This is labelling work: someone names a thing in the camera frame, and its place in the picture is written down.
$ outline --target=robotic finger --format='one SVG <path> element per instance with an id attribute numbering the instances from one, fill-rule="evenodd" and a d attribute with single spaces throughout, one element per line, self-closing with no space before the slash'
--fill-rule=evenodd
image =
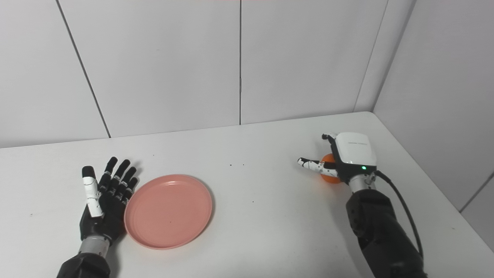
<path id="1" fill-rule="evenodd" d="M 328 140 L 331 144 L 333 144 L 337 136 L 338 134 L 329 132 L 329 133 L 324 133 L 322 135 L 322 138 L 323 140 Z"/>
<path id="2" fill-rule="evenodd" d="M 127 189 L 125 189 L 125 193 L 123 194 L 122 203 L 124 203 L 124 204 L 128 203 L 128 201 L 130 200 L 130 198 L 133 195 L 134 188 L 137 185 L 138 181 L 139 180 L 136 177 L 133 177 L 132 179 L 130 179 L 130 182 L 128 182 L 128 185 L 127 185 Z"/>
<path id="3" fill-rule="evenodd" d="M 106 164 L 105 173 L 101 176 L 98 184 L 98 190 L 100 192 L 105 192 L 108 189 L 108 183 L 112 179 L 113 168 L 115 167 L 117 162 L 118 159 L 113 156 Z"/>
<path id="4" fill-rule="evenodd" d="M 334 162 L 321 162 L 319 160 L 311 160 L 307 158 L 300 157 L 298 159 L 298 164 L 304 168 L 310 169 L 321 175 L 338 177 L 338 172 L 336 171 L 336 164 Z"/>
<path id="5" fill-rule="evenodd" d="M 120 181 L 122 180 L 122 176 L 124 175 L 125 170 L 130 165 L 130 161 L 128 159 L 124 160 L 122 164 L 118 167 L 117 171 L 113 175 L 113 178 L 110 180 L 110 185 L 107 187 L 107 194 L 111 196 L 115 195 L 117 188 L 119 187 Z"/>
<path id="6" fill-rule="evenodd" d="M 129 170 L 127 170 L 127 173 L 125 174 L 125 176 L 122 179 L 122 182 L 120 183 L 120 185 L 117 188 L 117 192 L 115 192 L 115 197 L 118 200 L 121 200 L 122 197 L 124 196 L 124 193 L 126 192 L 128 186 L 129 186 L 130 178 L 132 178 L 132 176 L 134 176 L 134 174 L 136 172 L 137 172 L 137 169 L 133 166 L 130 167 Z"/>
<path id="7" fill-rule="evenodd" d="M 87 207 L 91 217 L 102 216 L 103 210 L 98 202 L 101 193 L 98 191 L 98 182 L 96 181 L 93 167 L 85 166 L 82 168 L 82 182 L 84 183 L 84 188 L 86 190 Z"/>

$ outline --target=orange ball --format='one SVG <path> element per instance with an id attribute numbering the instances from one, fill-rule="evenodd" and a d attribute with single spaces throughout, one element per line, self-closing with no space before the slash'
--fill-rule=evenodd
<path id="1" fill-rule="evenodd" d="M 325 155 L 321 159 L 321 162 L 334 162 L 333 154 L 330 153 L 330 154 Z M 325 180 L 326 182 L 328 182 L 330 184 L 339 184 L 341 182 L 340 179 L 336 178 L 336 177 L 330 177 L 330 176 L 326 176 L 326 175 L 322 175 L 322 174 L 321 174 L 321 177 L 323 177 L 323 180 Z"/>

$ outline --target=pink plate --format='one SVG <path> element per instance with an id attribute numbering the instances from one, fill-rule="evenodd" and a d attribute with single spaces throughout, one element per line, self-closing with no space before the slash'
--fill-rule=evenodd
<path id="1" fill-rule="evenodd" d="M 189 243 L 206 227 L 212 201 L 200 181 L 168 175 L 143 185 L 129 200 L 125 228 L 132 239 L 152 249 Z"/>

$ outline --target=wrist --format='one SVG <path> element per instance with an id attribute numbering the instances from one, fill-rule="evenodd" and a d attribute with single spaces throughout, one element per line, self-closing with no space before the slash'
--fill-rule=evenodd
<path id="1" fill-rule="evenodd" d="M 108 248 L 110 248 L 110 241 L 102 235 L 95 234 L 82 240 L 78 254 L 93 253 L 104 258 L 108 253 Z"/>

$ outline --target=silver cylinder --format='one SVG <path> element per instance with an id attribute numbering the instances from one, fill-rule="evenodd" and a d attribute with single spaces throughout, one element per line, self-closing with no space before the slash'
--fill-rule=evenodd
<path id="1" fill-rule="evenodd" d="M 363 189 L 375 189 L 374 181 L 364 174 L 353 176 L 348 185 L 352 189 L 352 193 Z"/>
<path id="2" fill-rule="evenodd" d="M 93 253 L 104 258 L 108 253 L 108 248 L 110 248 L 110 242 L 104 236 L 91 235 L 82 241 L 79 253 Z"/>

